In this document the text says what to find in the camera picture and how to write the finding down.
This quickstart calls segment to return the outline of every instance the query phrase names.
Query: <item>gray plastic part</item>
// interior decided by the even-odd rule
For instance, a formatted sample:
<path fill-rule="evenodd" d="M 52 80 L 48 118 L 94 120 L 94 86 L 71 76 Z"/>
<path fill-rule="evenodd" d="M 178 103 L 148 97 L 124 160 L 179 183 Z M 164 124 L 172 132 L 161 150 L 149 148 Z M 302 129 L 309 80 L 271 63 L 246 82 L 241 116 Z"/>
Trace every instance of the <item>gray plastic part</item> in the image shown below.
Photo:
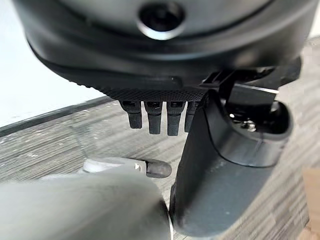
<path fill-rule="evenodd" d="M 157 186 L 134 170 L 0 185 L 5 240 L 170 240 L 173 229 Z"/>

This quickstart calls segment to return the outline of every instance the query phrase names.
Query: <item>textured black surface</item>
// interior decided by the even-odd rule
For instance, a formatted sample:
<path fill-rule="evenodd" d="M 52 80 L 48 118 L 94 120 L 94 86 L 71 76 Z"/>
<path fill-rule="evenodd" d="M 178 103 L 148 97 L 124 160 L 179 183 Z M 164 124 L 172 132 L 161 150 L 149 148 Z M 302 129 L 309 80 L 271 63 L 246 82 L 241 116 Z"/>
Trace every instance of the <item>textured black surface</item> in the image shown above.
<path fill-rule="evenodd" d="M 186 102 L 201 101 L 207 90 L 141 90 L 120 88 L 96 88 L 112 99 L 124 101 Z"/>

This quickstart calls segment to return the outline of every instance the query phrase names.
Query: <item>black plastic bracket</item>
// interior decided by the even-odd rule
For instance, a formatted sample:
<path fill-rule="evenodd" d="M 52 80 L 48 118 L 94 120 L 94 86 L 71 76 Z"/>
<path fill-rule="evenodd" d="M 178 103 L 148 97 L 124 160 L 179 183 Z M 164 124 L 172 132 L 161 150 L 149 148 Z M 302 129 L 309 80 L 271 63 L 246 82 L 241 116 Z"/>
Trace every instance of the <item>black plastic bracket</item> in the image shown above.
<path fill-rule="evenodd" d="M 251 131 L 233 123 L 218 94 L 210 91 L 195 112 L 171 190 L 175 230 L 192 237 L 213 236 L 247 209 L 293 129 L 290 112 L 278 104 L 272 124 Z"/>

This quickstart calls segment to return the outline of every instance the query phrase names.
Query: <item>metal ring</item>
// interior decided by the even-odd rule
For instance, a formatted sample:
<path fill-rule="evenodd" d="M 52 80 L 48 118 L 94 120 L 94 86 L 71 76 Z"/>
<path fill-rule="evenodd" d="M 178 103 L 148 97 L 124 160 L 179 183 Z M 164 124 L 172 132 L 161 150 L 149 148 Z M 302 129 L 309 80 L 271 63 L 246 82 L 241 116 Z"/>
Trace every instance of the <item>metal ring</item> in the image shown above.
<path fill-rule="evenodd" d="M 181 34 L 185 29 L 185 25 L 182 23 L 178 27 L 170 31 L 156 31 L 146 26 L 140 19 L 138 19 L 137 21 L 137 27 L 148 38 L 162 41 L 173 39 L 174 37 Z"/>

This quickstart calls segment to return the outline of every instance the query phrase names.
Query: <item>black plastic housing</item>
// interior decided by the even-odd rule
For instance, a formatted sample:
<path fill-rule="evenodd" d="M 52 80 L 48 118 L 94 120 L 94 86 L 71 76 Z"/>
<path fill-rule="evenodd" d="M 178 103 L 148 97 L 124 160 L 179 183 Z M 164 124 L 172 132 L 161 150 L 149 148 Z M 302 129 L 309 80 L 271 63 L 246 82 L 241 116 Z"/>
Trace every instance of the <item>black plastic housing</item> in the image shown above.
<path fill-rule="evenodd" d="M 198 86 L 212 72 L 289 63 L 303 47 L 318 4 L 273 0 L 223 28 L 158 41 L 88 22 L 60 1 L 13 2 L 30 46 L 47 67 L 124 101 L 200 101 L 204 90 Z M 216 4 L 179 2 L 186 16 Z"/>
<path fill-rule="evenodd" d="M 208 237 L 228 229 L 271 174 L 293 129 L 281 104 L 274 133 L 234 125 L 215 94 L 198 108 L 171 191 L 170 214 L 178 232 Z"/>

